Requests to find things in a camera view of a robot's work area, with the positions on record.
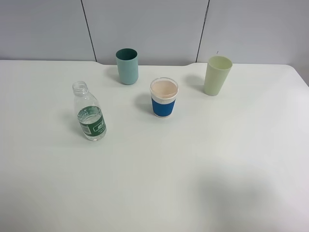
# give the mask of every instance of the plastic water bottle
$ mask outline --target plastic water bottle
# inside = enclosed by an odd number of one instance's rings
[[[106,125],[98,100],[89,92],[84,81],[73,84],[74,111],[87,139],[100,140],[106,133]]]

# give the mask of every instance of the cup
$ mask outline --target cup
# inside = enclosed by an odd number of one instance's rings
[[[176,81],[161,77],[150,84],[151,99],[154,114],[158,117],[168,117],[173,111],[178,84]]]
[[[210,96],[216,96],[232,68],[233,63],[226,57],[214,56],[208,60],[204,92]]]
[[[125,85],[134,84],[139,77],[137,51],[124,48],[116,53],[116,62],[120,81]]]

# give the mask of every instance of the cup rim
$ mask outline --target cup rim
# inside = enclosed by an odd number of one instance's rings
[[[135,57],[132,58],[132,59],[120,59],[120,58],[118,57],[118,56],[119,56],[118,53],[121,52],[121,51],[123,51],[123,50],[131,50],[132,52],[135,52],[136,55],[135,55]],[[133,48],[122,48],[122,49],[120,49],[120,50],[118,50],[118,51],[116,52],[116,58],[119,59],[119,60],[121,60],[121,61],[131,61],[131,60],[136,59],[137,56],[138,56],[138,52],[137,52],[136,50],[134,50]]]
[[[227,69],[219,69],[219,68],[217,68],[217,67],[214,67],[214,66],[211,64],[211,59],[212,59],[212,58],[215,58],[215,57],[220,57],[220,58],[225,59],[225,60],[227,60],[228,62],[230,62],[230,67],[227,68]],[[207,65],[210,65],[212,68],[217,69],[217,70],[229,70],[230,68],[232,68],[233,62],[232,62],[229,58],[227,58],[227,57],[225,57],[225,56],[213,56],[213,57],[210,57],[210,58],[209,58]]]
[[[157,82],[157,81],[162,81],[162,80],[167,80],[167,81],[170,81],[172,82],[176,87],[177,87],[177,90],[171,94],[159,94],[157,92],[155,92],[153,89],[152,89],[152,85]],[[155,80],[153,80],[150,84],[150,92],[152,94],[155,95],[156,98],[159,98],[159,99],[162,99],[162,100],[169,100],[169,99],[172,99],[174,98],[177,94],[178,94],[178,84],[176,81],[174,81],[173,79],[171,78],[168,78],[168,77],[159,77],[159,78],[156,78]],[[157,94],[161,95],[161,96],[166,96],[166,98],[161,98],[161,97],[158,97]]]

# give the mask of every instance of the teal plastic cup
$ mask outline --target teal plastic cup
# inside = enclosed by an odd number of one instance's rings
[[[134,84],[139,77],[139,62],[137,51],[124,48],[116,53],[116,61],[120,81],[125,85]]]
[[[226,57],[214,56],[209,59],[204,82],[207,95],[218,95],[232,66],[233,63]]]

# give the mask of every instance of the bottle neck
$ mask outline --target bottle neck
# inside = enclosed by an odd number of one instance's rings
[[[72,88],[74,95],[77,97],[84,97],[89,93],[88,87],[84,81],[75,82]]]

